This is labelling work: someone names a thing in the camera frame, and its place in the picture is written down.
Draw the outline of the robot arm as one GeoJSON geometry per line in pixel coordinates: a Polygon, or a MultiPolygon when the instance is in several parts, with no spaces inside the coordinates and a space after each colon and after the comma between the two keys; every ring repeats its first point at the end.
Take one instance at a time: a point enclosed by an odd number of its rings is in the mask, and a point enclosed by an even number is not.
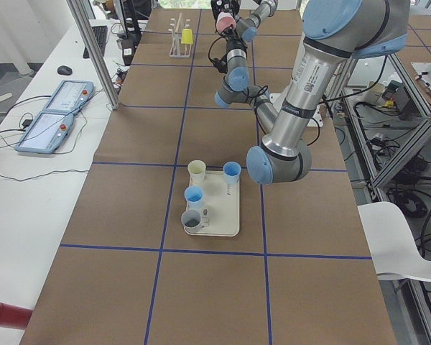
{"type": "Polygon", "coordinates": [[[309,1],[303,17],[305,53],[276,110],[262,97],[254,112],[273,121],[260,145],[246,156],[258,184],[284,183],[306,176],[311,154],[302,140],[338,64],[400,51],[407,42],[408,1],[309,1]]]}
{"type": "Polygon", "coordinates": [[[226,54],[209,58],[223,80],[215,92],[215,102],[221,108],[231,104],[249,105],[257,124],[267,134],[272,130],[277,112],[270,101],[267,86],[256,86],[250,81],[247,64],[247,44],[252,42],[260,24],[277,10],[276,1],[257,1],[258,7],[247,18],[240,17],[240,1],[212,1],[215,30],[226,41],[226,54]]]}

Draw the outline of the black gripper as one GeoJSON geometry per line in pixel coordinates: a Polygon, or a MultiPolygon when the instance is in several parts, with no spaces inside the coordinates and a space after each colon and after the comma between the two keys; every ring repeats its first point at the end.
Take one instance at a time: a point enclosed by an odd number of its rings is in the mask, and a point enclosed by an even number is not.
{"type": "Polygon", "coordinates": [[[210,5],[215,17],[222,12],[229,13],[232,16],[237,15],[239,12],[238,0],[211,0],[210,5]]]}

